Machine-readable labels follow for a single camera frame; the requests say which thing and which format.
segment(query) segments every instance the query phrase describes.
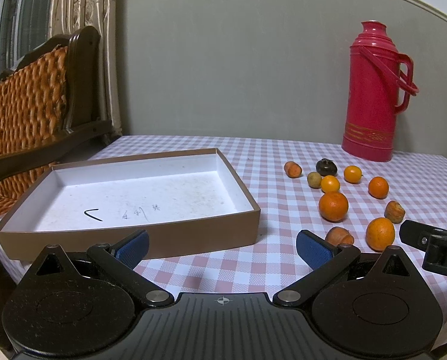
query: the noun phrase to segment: metal screw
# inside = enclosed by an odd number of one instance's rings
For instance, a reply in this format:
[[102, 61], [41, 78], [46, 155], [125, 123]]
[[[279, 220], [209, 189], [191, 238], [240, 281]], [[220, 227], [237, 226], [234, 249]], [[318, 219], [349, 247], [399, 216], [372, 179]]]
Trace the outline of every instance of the metal screw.
[[280, 291], [277, 294], [277, 298], [282, 300], [282, 302], [297, 302], [300, 299], [300, 294], [297, 291], [285, 290]]
[[158, 302], [163, 302], [164, 300], [167, 300], [170, 297], [170, 295], [168, 294], [167, 291], [162, 291], [160, 289], [156, 289], [156, 290], [147, 292], [145, 297], [148, 300], [150, 300], [150, 302], [158, 303]]

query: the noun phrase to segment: red thermos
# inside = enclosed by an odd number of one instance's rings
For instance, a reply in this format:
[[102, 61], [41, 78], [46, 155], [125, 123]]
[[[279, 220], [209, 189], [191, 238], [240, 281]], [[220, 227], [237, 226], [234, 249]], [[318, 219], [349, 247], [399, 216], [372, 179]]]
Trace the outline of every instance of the red thermos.
[[[412, 82], [414, 63], [399, 54], [384, 24], [364, 21], [363, 32], [350, 46], [350, 86], [342, 148], [371, 161], [392, 158], [395, 118], [407, 109], [410, 95], [419, 89]], [[400, 64], [407, 65], [407, 74]], [[397, 105], [399, 88], [405, 91]]]

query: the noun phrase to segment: black curved mark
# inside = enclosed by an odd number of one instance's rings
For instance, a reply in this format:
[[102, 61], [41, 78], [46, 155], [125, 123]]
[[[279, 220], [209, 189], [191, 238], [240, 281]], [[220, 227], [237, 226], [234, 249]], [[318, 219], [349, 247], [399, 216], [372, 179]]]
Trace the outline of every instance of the black curved mark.
[[85, 210], [83, 213], [84, 213], [86, 216], [90, 216], [90, 218], [92, 218], [92, 219], [96, 219], [97, 221], [103, 222], [102, 219], [96, 218], [95, 216], [92, 216], [92, 215], [90, 215], [90, 214], [87, 213], [88, 211], [98, 211], [98, 210], [99, 210], [98, 208], [94, 208], [93, 210]]

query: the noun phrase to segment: crosshair logo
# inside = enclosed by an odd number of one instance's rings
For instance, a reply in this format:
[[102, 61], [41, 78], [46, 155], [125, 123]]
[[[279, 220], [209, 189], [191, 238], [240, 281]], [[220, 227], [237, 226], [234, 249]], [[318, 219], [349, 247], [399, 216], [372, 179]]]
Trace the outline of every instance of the crosshair logo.
[[221, 298], [218, 298], [216, 300], [216, 302], [218, 302], [219, 304], [221, 304], [223, 306], [224, 304], [231, 302], [231, 300], [229, 298], [226, 298], [225, 296], [222, 296]]

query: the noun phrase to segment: chair armrest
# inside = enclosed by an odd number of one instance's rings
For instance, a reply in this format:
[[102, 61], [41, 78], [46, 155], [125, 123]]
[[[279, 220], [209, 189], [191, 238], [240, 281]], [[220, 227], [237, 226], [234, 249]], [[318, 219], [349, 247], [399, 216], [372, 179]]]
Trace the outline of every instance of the chair armrest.
[[32, 148], [1, 155], [0, 181], [56, 161], [81, 143], [111, 131], [111, 120], [98, 120], [61, 130]]

